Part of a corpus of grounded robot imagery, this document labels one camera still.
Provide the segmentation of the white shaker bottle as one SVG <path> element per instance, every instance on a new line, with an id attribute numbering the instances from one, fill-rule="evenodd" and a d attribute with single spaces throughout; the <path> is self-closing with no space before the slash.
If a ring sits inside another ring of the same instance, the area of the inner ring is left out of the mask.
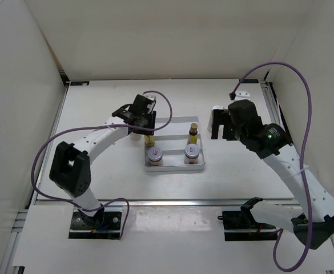
<path id="1" fill-rule="evenodd" d="M 207 125 L 207 130 L 211 134 L 212 133 L 212 126 L 214 123 L 214 112 L 215 110 L 224 110 L 224 107 L 221 105 L 214 105 L 211 109 L 208 125 Z"/>
<path id="2" fill-rule="evenodd" d="M 136 134 L 136 133 L 131 133 L 130 134 L 130 139 L 131 140 L 140 140 L 141 139 L 141 135 L 140 134 Z"/>

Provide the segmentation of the yellow small bottle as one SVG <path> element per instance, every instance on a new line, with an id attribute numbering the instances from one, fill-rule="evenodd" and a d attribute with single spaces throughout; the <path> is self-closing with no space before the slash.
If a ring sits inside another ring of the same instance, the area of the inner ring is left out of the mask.
<path id="1" fill-rule="evenodd" d="M 198 124 L 191 123 L 187 144 L 197 144 L 197 139 L 198 139 Z"/>
<path id="2" fill-rule="evenodd" d="M 153 135 L 145 135 L 144 143 L 147 147 L 153 147 L 155 145 L 155 137 Z"/>

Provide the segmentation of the sauce jar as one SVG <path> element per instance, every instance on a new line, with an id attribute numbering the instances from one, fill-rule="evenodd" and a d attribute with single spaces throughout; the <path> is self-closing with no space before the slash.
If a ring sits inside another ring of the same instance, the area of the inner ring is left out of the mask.
<path id="1" fill-rule="evenodd" d="M 150 166 L 163 165 L 163 151 L 160 147 L 153 146 L 147 152 L 148 162 Z"/>
<path id="2" fill-rule="evenodd" d="M 186 145 L 184 150 L 184 163 L 197 164 L 200 154 L 200 148 L 193 143 Z"/>

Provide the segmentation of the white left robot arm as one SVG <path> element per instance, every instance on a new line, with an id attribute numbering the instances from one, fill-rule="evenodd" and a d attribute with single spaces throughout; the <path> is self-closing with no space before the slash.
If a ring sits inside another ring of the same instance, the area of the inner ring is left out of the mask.
<path id="1" fill-rule="evenodd" d="M 90 228 L 98 228 L 104 221 L 102 210 L 99 209 L 101 203 L 90 190 L 91 164 L 118 140 L 134 131 L 144 133 L 145 130 L 141 128 L 154 128 L 155 103 L 153 95 L 138 94 L 129 107 L 114 111 L 103 128 L 72 143 L 61 142 L 57 145 L 49 178 L 71 197 L 72 202 L 80 206 L 83 220 Z"/>

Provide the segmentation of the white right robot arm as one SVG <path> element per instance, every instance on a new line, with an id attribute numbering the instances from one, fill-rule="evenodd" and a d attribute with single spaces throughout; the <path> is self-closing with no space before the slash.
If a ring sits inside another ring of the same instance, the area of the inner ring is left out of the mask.
<path id="1" fill-rule="evenodd" d="M 254 197 L 240 207 L 237 222 L 246 228 L 260 224 L 290 231 L 310 249 L 318 249 L 334 235 L 334 197 L 313 176 L 308 166 L 300 164 L 300 156 L 292 139 L 276 123 L 264 124 L 250 100 L 238 100 L 227 108 L 213 108 L 211 138 L 217 139 L 223 127 L 223 138 L 237 140 L 254 152 L 284 182 L 301 209 L 275 205 Z"/>

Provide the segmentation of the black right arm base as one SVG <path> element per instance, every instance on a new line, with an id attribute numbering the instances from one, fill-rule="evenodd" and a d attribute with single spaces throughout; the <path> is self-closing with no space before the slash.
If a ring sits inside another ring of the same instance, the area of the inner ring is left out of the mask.
<path id="1" fill-rule="evenodd" d="M 235 211 L 222 211 L 218 220 L 223 222 L 224 241 L 275 241 L 278 231 L 275 226 L 258 223 L 252 216 L 251 209 L 262 202 L 254 197 Z"/>

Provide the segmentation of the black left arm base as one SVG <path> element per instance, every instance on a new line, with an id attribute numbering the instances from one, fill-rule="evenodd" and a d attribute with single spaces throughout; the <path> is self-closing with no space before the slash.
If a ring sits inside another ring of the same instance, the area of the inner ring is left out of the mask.
<path id="1" fill-rule="evenodd" d="M 69 225 L 69 239 L 120 240 L 122 235 L 122 207 L 106 207 L 102 213 L 89 217 L 73 210 Z"/>

